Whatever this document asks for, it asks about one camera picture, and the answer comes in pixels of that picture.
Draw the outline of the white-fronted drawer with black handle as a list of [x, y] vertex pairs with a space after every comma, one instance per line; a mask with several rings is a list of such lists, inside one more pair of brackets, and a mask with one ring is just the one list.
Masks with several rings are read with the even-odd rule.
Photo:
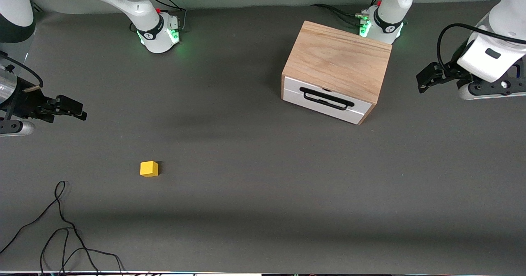
[[365, 114], [372, 104], [363, 100], [346, 96], [342, 93], [325, 90], [321, 87], [305, 83], [286, 76], [284, 78], [284, 92], [298, 94], [303, 100], [318, 103], [336, 110], [349, 109], [356, 113]]

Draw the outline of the yellow cube block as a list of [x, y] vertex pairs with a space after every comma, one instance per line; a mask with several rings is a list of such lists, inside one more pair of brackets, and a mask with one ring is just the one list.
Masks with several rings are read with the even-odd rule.
[[159, 164], [155, 161], [145, 161], [140, 163], [139, 173], [142, 177], [156, 177], [159, 175]]

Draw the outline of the wooden drawer cabinet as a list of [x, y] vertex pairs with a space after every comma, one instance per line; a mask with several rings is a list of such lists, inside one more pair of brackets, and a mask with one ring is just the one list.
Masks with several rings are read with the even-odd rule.
[[378, 102], [391, 50], [391, 44], [304, 21], [281, 73], [281, 99], [289, 76], [372, 104], [368, 117]]

